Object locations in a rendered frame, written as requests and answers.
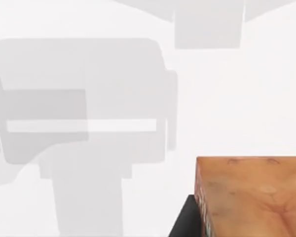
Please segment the orange-brown book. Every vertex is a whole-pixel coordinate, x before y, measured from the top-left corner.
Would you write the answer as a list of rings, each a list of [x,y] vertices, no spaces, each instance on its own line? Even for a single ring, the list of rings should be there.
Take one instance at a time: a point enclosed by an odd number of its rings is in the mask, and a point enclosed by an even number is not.
[[[296,156],[199,156],[200,237],[296,237]]]

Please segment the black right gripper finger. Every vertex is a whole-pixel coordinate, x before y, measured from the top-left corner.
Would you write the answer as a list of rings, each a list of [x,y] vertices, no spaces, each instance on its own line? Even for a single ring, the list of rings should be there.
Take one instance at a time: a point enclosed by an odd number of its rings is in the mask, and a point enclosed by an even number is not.
[[[201,217],[194,195],[188,195],[168,237],[201,237]]]

